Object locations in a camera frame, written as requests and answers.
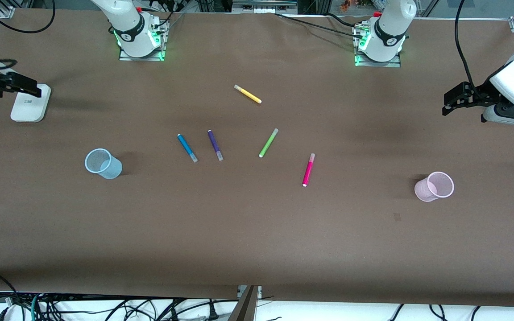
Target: marker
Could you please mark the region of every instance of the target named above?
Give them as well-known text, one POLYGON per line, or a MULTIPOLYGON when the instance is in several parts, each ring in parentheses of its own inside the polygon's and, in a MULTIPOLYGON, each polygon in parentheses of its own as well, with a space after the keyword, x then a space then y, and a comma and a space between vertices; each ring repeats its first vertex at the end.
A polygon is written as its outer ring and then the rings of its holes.
POLYGON ((212 144, 212 146, 214 146, 214 150, 216 151, 216 155, 218 155, 218 159, 221 162, 223 160, 223 156, 222 156, 222 154, 220 152, 220 147, 218 146, 218 142, 216 141, 216 137, 214 136, 214 132, 212 132, 211 130, 208 130, 207 131, 207 135, 210 137, 211 144, 212 144))
POLYGON ((184 150, 186 150, 187 154, 190 155, 191 160, 195 162, 198 161, 198 159, 195 157, 194 152, 191 150, 190 145, 187 144, 186 139, 182 136, 182 134, 178 134, 178 140, 180 143, 182 143, 182 146, 184 147, 184 150))
POLYGON ((311 154, 311 157, 308 159, 307 170, 304 172, 303 187, 306 187, 308 185, 308 177, 311 175, 312 163, 314 163, 314 161, 315 155, 311 154))
POLYGON ((245 89, 243 89, 243 88, 241 88, 241 87, 239 87, 237 85, 235 85, 234 88, 239 90, 243 95, 253 99, 256 103, 261 103, 261 99, 255 97, 255 95, 251 94, 249 91, 247 91, 247 90, 245 90, 245 89))
POLYGON ((277 128, 275 128, 275 130, 273 130, 273 134, 271 134, 271 136, 269 137, 269 140, 267 140, 267 143, 265 143, 265 146, 263 146, 263 149, 259 153, 259 157, 263 158, 263 156, 265 156, 265 153, 269 149, 269 146, 271 146, 271 143, 275 139, 275 136, 277 136, 278 132, 279 132, 279 130, 277 128))

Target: plastic cup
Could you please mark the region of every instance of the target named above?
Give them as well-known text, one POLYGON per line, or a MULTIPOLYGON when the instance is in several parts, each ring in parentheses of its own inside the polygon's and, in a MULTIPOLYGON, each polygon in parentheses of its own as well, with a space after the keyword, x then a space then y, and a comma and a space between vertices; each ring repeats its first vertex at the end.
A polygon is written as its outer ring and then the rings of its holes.
POLYGON ((84 166, 91 173, 106 178, 113 179, 122 173, 122 163, 112 156, 108 150, 97 148, 86 155, 84 166))
POLYGON ((438 198, 450 197, 455 185, 451 177, 443 172, 433 172, 430 176, 418 181, 414 191, 418 199, 431 202, 438 198))

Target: tabletop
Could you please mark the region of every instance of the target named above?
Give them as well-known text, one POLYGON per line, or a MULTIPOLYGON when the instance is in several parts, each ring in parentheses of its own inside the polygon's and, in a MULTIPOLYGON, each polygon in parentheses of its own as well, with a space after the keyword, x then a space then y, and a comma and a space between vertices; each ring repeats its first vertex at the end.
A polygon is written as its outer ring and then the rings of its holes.
MULTIPOLYGON (((107 29, 69 10, 40 34, 0 26, 0 58, 53 90, 39 123, 0 99, 0 274, 18 290, 514 305, 514 126, 441 115, 465 80, 453 21, 415 20, 399 69, 357 67, 347 36, 272 14, 186 14, 163 62, 118 61, 107 29), (85 170, 95 148, 120 177, 85 170), (455 192, 424 203, 433 171, 455 192)), ((461 21, 460 40, 476 83, 514 53, 506 21, 461 21)))

